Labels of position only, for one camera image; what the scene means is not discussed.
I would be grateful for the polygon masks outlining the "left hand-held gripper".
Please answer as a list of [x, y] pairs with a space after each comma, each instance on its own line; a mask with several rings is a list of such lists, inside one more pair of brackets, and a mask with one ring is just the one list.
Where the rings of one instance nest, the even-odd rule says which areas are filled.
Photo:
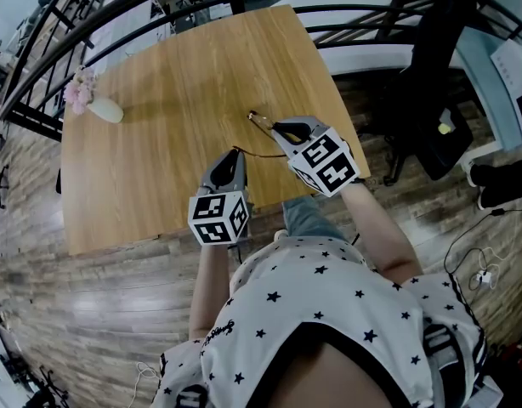
[[249, 219], [247, 193], [241, 191], [246, 187], [247, 164], [241, 150], [226, 151], [202, 175], [188, 212], [188, 224], [201, 245], [238, 242]]

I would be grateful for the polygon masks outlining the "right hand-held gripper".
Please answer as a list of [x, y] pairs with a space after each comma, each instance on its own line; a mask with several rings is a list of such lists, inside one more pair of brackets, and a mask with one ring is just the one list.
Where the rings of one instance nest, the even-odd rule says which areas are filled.
[[[318, 130], [323, 134], [299, 151], [303, 139], [311, 139]], [[284, 154], [291, 158], [290, 169], [324, 196], [334, 196], [360, 176], [348, 143], [334, 127], [328, 128], [315, 116], [285, 118], [275, 123], [271, 134]]]

